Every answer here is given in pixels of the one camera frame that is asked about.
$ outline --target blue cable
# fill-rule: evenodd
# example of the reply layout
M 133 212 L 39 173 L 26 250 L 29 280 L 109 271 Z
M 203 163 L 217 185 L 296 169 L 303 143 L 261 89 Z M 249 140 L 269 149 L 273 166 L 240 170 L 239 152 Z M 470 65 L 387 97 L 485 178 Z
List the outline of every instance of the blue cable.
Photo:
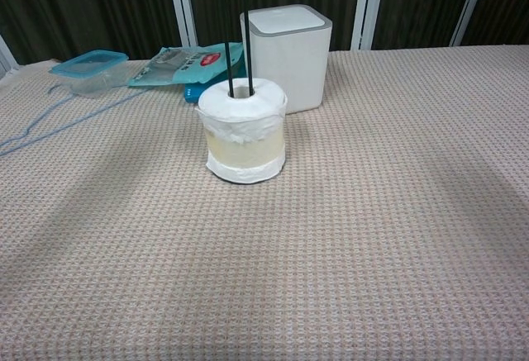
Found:
M 44 138 L 48 138 L 49 136 L 55 135 L 55 134 L 57 134 L 57 133 L 59 133 L 59 132 L 61 132 L 63 130 L 66 130 L 66 129 L 72 127 L 72 126 L 75 126 L 76 124 L 79 124 L 82 121 L 85 121 L 85 120 L 87 120 L 87 119 L 89 119 L 91 117 L 94 117 L 94 116 L 98 115 L 99 113 L 105 112 L 108 109 L 112 109 L 113 107 L 116 107 L 117 105 L 121 105 L 124 102 L 130 101 L 132 98 L 138 97 L 141 94 L 146 93 L 149 90 L 150 90 L 150 88 L 145 88 L 145 89 L 139 91 L 138 93 L 131 94 L 131 95 L 127 96 L 127 97 L 124 97 L 123 99 L 120 99 L 119 101 L 115 101 L 115 102 L 113 102 L 111 104 L 106 105 L 105 107 L 97 109 L 96 111 L 90 112 L 88 115 L 80 117 L 79 119 L 75 119 L 74 121 L 72 121 L 72 122 L 70 122 L 68 124 L 65 124 L 64 126 L 61 126 L 61 127 L 57 128 L 57 129 L 51 131 L 51 132 L 48 132 L 47 134 L 37 136 L 36 138 L 34 138 L 32 140 L 28 140 L 27 142 L 25 142 L 23 144 L 20 144 L 18 146 L 15 146 L 14 148 L 11 148 L 11 149 L 6 150 L 4 152 L 0 152 L 0 157 L 5 156 L 6 154 L 10 154 L 10 153 L 14 152 L 15 150 L 19 150 L 19 149 L 25 148 L 26 146 L 34 144 L 34 143 L 38 142 L 39 140 L 43 140 Z M 27 136 L 29 134 L 31 128 L 34 127 L 40 120 L 42 120 L 44 117 L 49 115 L 54 109 L 56 109 L 57 107 L 59 107 L 60 105 L 66 103 L 67 101 L 71 100 L 74 97 L 77 97 L 77 96 L 76 95 L 70 95 L 69 97 L 67 97 L 65 99 L 62 99 L 61 101 L 57 102 L 55 105 L 53 105 L 53 106 L 49 107 L 48 109 L 46 109 L 46 111 L 44 113 L 42 113 L 42 115 L 40 115 L 35 121 L 33 121 L 26 128 L 26 130 L 24 131 L 24 135 L 22 135 L 20 137 L 13 137 L 13 138 L 11 138 L 9 140 L 6 140 L 6 141 L 4 141 L 4 142 L 2 142 L 0 144 L 0 147 L 8 144 L 9 142 L 13 142 L 14 140 L 20 140 L 21 138 L 24 138 L 24 136 Z

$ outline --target cable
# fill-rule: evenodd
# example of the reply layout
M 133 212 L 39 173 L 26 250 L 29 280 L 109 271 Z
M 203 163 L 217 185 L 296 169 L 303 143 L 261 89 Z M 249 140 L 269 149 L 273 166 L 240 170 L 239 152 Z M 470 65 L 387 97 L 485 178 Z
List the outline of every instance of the cable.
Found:
M 49 136 L 52 136 L 52 135 L 58 134 L 59 132 L 61 132 L 61 131 L 63 131 L 63 130 L 66 130 L 66 129 L 72 127 L 72 126 L 75 126 L 76 124 L 79 124 L 80 122 L 85 121 L 85 120 L 87 120 L 87 119 L 89 119 L 89 118 L 91 118 L 91 117 L 94 117 L 94 116 L 98 115 L 99 113 L 105 112 L 105 111 L 107 111 L 107 110 L 109 110 L 109 109 L 112 109 L 113 107 L 116 107 L 116 106 L 118 106 L 118 105 L 121 105 L 121 104 L 124 103 L 124 102 L 130 101 L 132 98 L 134 98 L 134 97 L 138 97 L 138 96 L 140 96 L 141 94 L 146 93 L 146 92 L 149 91 L 149 90 L 150 90 L 150 88 L 145 88 L 145 89 L 139 91 L 138 93 L 131 94 L 131 95 L 127 96 L 127 97 L 124 97 L 123 99 L 120 99 L 119 101 L 115 101 L 115 102 L 113 102 L 113 103 L 111 103 L 111 104 L 106 105 L 105 107 L 102 107 L 102 108 L 100 108 L 100 109 L 97 109 L 96 111 L 90 112 L 88 115 L 85 115 L 85 116 L 83 116 L 83 117 L 80 117 L 79 119 L 75 119 L 74 121 L 72 121 L 72 122 L 70 122 L 70 123 L 68 123 L 68 124 L 65 124 L 64 126 L 61 126 L 61 127 L 57 128 L 57 129 L 55 129 L 55 130 L 53 130 L 53 131 L 50 131 L 50 132 L 48 132 L 47 134 L 37 136 L 36 138 L 34 138 L 34 139 L 32 139 L 32 140 L 28 140 L 27 142 L 25 142 L 25 143 L 23 143 L 23 144 L 20 144 L 20 145 L 18 145 L 18 146 L 15 146 L 14 148 L 11 148 L 11 149 L 6 150 L 6 151 L 4 151 L 4 152 L 0 152 L 0 157 L 5 156 L 6 154 L 10 154 L 10 153 L 14 152 L 15 150 L 19 150 L 19 149 L 25 148 L 26 146 L 29 146 L 29 145 L 31 145 L 31 144 L 34 144 L 34 143 L 38 142 L 39 140 L 43 140 L 44 138 L 48 138 Z M 63 100 L 57 102 L 54 106 L 48 108 L 48 109 L 46 110 L 46 112 L 44 112 L 41 116 L 39 116 L 39 117 L 37 118 L 36 121 L 34 121 L 33 123 L 31 123 L 31 125 L 26 129 L 26 131 L 24 131 L 24 133 L 25 133 L 25 134 L 26 134 L 26 133 L 29 134 L 29 131 L 31 130 L 31 127 L 32 127 L 32 126 L 35 126 L 35 124 L 36 124 L 39 120 L 42 120 L 42 118 L 44 118 L 45 115 L 50 114 L 50 112 L 53 111 L 53 109 L 57 108 L 59 105 L 62 105 L 63 103 L 66 103 L 67 101 L 69 101 L 69 100 L 72 99 L 73 97 L 76 97 L 76 96 L 75 96 L 75 95 L 73 95 L 73 96 L 69 96 L 68 98 L 63 99 Z M 0 144 L 0 147 L 3 146 L 3 145 L 5 145 L 6 143 L 8 143 L 8 141 L 11 142 L 11 141 L 13 141 L 13 140 L 14 140 L 14 139 L 4 141 L 2 144 Z

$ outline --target toilet paper roll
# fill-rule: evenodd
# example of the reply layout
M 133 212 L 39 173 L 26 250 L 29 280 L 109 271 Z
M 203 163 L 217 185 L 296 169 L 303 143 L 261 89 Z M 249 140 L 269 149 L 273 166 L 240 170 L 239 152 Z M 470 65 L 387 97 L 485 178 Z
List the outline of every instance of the toilet paper roll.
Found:
M 287 97 L 276 83 L 254 78 L 234 79 L 208 88 L 198 101 L 209 148 L 207 167 L 235 183 L 255 183 L 277 175 L 284 165 L 283 121 Z

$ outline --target red label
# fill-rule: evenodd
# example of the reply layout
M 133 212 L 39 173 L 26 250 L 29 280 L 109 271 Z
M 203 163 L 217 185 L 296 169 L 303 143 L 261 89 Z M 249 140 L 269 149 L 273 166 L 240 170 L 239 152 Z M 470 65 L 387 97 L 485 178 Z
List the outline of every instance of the red label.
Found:
M 221 53 L 208 54 L 204 58 L 202 58 L 202 61 L 200 61 L 200 65 L 206 66 L 212 64 L 219 58 L 221 58 Z

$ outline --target table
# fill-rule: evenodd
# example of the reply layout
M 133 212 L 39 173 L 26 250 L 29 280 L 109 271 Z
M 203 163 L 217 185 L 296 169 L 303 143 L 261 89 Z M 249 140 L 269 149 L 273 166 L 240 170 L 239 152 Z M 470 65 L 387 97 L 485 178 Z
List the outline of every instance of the table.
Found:
M 68 96 L 48 68 L 0 83 L 1 140 Z M 0 149 L 45 136 L 0 157 L 0 359 L 527 359 L 529 46 L 330 53 L 256 185 L 134 92 Z

